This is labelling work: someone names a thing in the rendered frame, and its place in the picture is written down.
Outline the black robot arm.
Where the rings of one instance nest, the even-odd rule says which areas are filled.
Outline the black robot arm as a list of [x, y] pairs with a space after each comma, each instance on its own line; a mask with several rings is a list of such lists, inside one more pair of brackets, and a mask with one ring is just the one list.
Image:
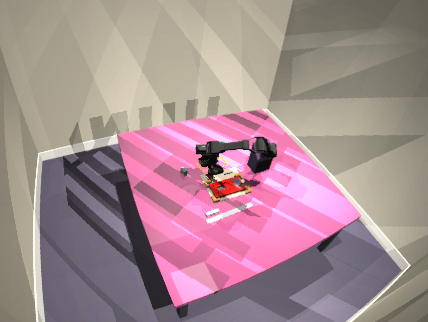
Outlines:
[[[255, 138], [256, 152], [250, 148], [250, 140]], [[253, 153], [261, 153], [262, 157], [269, 156], [271, 158], [277, 157], [277, 144], [268, 143], [267, 138], [261, 136], [254, 136], [251, 139], [243, 139], [242, 141], [235, 142], [220, 142], [218, 140], [207, 141], [206, 144], [196, 144], [196, 154], [206, 154], [198, 159], [202, 167], [208, 167], [212, 161], [208, 156], [217, 156], [229, 150], [249, 150]]]

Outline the white flat bar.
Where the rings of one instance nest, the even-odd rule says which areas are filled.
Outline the white flat bar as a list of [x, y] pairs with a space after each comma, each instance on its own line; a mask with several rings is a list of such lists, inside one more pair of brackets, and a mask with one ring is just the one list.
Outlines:
[[252, 207], [252, 206], [253, 206], [253, 205], [252, 205], [252, 203], [251, 203], [251, 202], [249, 202], [249, 203], [244, 204], [244, 205], [242, 205], [242, 206], [240, 206], [240, 207], [238, 207], [238, 208], [235, 208], [235, 209], [233, 209], [233, 210], [230, 210], [230, 211], [228, 211], [228, 212], [225, 212], [225, 213], [223, 213], [223, 214], [220, 214], [220, 215], [218, 215], [218, 216], [215, 216], [215, 217], [213, 217], [213, 218], [210, 218], [210, 219], [206, 220], [206, 222], [209, 224], [209, 223], [212, 223], [212, 222], [214, 222], [214, 221], [224, 219], [224, 218], [226, 218], [226, 217], [229, 217], [229, 216], [231, 216], [231, 215], [233, 215], [233, 214], [236, 214], [237, 212], [240, 212], [240, 211], [245, 210], [245, 209], [247, 209], [247, 208], [249, 208], [249, 207]]

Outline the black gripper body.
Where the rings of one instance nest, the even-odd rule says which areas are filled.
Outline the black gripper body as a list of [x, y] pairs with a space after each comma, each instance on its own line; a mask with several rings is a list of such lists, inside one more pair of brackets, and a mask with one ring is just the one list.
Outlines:
[[212, 163], [210, 163], [210, 165], [212, 166], [212, 173], [214, 175], [222, 174], [224, 172], [224, 169], [222, 168], [222, 166], [217, 164], [219, 162], [218, 161], [219, 155], [208, 156], [208, 157], [210, 157], [210, 160], [212, 161]]

